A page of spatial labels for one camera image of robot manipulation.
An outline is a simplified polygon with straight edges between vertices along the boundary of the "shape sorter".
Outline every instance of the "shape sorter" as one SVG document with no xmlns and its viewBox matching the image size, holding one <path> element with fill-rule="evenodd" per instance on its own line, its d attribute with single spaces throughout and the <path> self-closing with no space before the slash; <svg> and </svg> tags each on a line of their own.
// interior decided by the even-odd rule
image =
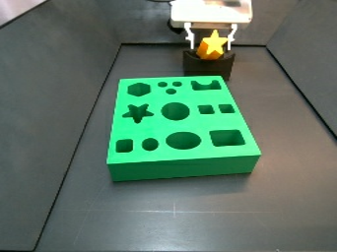
<svg viewBox="0 0 337 252">
<path fill-rule="evenodd" d="M 107 158 L 115 181 L 252 172 L 260 156 L 220 76 L 121 80 Z"/>
</svg>

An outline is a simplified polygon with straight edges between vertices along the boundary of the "black block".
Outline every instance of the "black block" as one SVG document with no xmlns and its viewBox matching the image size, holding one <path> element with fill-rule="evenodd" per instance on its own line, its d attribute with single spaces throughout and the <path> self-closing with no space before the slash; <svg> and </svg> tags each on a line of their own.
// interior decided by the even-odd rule
<svg viewBox="0 0 337 252">
<path fill-rule="evenodd" d="M 232 73 L 236 53 L 226 52 L 216 60 L 204 60 L 197 55 L 197 51 L 184 52 L 184 67 L 186 76 L 210 76 L 221 75 L 228 81 Z"/>
</svg>

